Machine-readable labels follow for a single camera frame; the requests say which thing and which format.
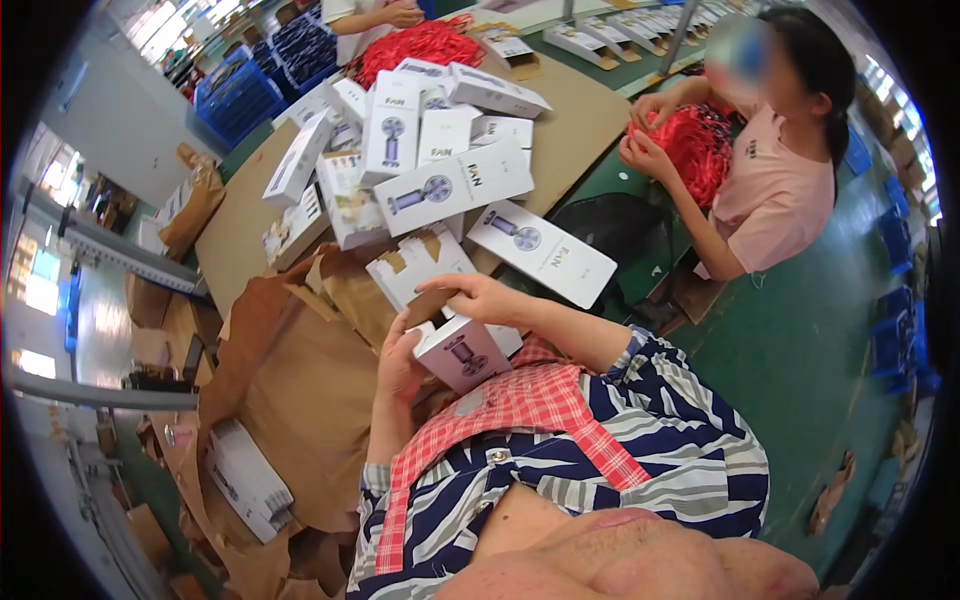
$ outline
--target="woman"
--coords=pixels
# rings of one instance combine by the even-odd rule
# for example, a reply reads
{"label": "woman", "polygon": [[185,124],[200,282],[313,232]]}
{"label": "woman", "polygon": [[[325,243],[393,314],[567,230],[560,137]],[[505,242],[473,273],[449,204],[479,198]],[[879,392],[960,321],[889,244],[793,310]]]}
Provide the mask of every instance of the woman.
{"label": "woman", "polygon": [[[348,598],[804,598],[804,563],[755,537],[768,467],[753,432],[687,368],[628,328],[481,275],[448,305],[529,328],[514,370],[416,433],[418,331],[380,356]],[[548,350],[559,348],[571,360]]]}
{"label": "woman", "polygon": [[[771,26],[760,102],[737,109],[748,119],[733,144],[727,180],[705,217],[666,153],[643,132],[713,92],[704,77],[641,96],[631,118],[641,132],[620,142],[620,159],[660,181],[690,233],[701,264],[718,280],[764,271],[801,252],[827,224],[836,202],[834,172],[847,151],[847,108],[856,71],[840,39],[808,9],[778,8]],[[648,121],[649,113],[657,116]]]}
{"label": "woman", "polygon": [[337,64],[359,57],[394,29],[407,29],[423,20],[416,0],[324,0],[321,18],[337,35]]}

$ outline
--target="person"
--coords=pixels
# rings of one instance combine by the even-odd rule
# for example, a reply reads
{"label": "person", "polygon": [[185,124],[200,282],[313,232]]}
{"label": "person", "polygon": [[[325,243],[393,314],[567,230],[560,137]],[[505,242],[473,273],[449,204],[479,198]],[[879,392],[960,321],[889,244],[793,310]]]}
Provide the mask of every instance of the person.
{"label": "person", "polygon": [[[765,271],[809,246],[833,210],[834,172],[847,151],[856,70],[843,43],[808,9],[775,8],[759,18],[770,30],[760,101],[737,106],[748,123],[708,217],[645,134],[677,107],[710,98],[708,78],[641,96],[631,109],[640,131],[620,142],[620,159],[669,192],[701,260],[695,273],[704,279]],[[656,117],[648,121],[651,112]]]}
{"label": "person", "polygon": [[[766,454],[685,354],[635,326],[446,275],[447,305],[529,329],[514,369],[414,431],[409,309],[380,354],[347,598],[805,598],[798,559],[754,540]],[[570,357],[562,359],[550,345]]]}
{"label": "person", "polygon": [[423,20],[416,0],[326,0],[321,19],[337,35],[337,64],[359,57],[386,34],[407,29]]}

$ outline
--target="hand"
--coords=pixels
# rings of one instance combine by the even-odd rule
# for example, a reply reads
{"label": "hand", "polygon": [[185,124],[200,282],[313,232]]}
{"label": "hand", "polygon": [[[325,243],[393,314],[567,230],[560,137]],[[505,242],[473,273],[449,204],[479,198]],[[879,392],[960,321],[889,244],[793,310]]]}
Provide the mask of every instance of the hand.
{"label": "hand", "polygon": [[532,297],[512,290],[492,277],[480,274],[443,275],[427,279],[417,286],[418,292],[432,289],[459,289],[460,293],[446,301],[451,310],[494,325],[523,327],[529,321]]}
{"label": "hand", "polygon": [[[642,132],[652,132],[666,122],[670,115],[677,111],[677,101],[669,92],[644,94],[636,99],[630,107],[630,120]],[[649,120],[651,112],[657,114],[653,121]]]}
{"label": "hand", "polygon": [[398,29],[407,29],[419,25],[423,20],[423,11],[414,0],[397,0],[380,9],[380,22],[389,23]]}
{"label": "hand", "polygon": [[376,396],[400,401],[407,406],[413,404],[426,374],[423,365],[414,358],[414,346],[422,333],[418,330],[404,333],[409,314],[410,309],[404,309],[390,325],[376,370]]}
{"label": "hand", "polygon": [[664,185],[680,177],[666,151],[641,132],[628,133],[620,140],[620,161]]}

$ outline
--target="pink t-shirt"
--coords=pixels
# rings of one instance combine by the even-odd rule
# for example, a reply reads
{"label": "pink t-shirt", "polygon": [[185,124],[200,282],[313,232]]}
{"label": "pink t-shirt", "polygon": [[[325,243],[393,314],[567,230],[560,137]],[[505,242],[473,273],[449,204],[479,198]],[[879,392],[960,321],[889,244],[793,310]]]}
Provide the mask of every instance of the pink t-shirt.
{"label": "pink t-shirt", "polygon": [[[740,111],[749,122],[733,142],[730,173],[709,220],[753,273],[800,253],[820,235],[833,211],[833,164],[788,150],[780,142],[783,117],[770,105]],[[703,263],[694,273],[709,279]]]}

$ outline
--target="striped shirt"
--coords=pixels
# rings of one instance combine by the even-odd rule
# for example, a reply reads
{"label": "striped shirt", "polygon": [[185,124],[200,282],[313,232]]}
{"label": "striped shirt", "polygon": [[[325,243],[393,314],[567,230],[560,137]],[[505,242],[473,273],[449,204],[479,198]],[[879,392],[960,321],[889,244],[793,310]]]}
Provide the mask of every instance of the striped shirt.
{"label": "striped shirt", "polygon": [[497,500],[522,482],[572,516],[638,507],[715,538],[755,537],[766,513],[766,454],[743,419],[701,382],[685,354],[638,327],[604,375],[581,374],[593,417],[650,478],[618,491],[567,433],[514,427],[451,447],[407,502],[403,569],[377,575],[391,473],[365,465],[348,598],[429,598],[465,568]]}

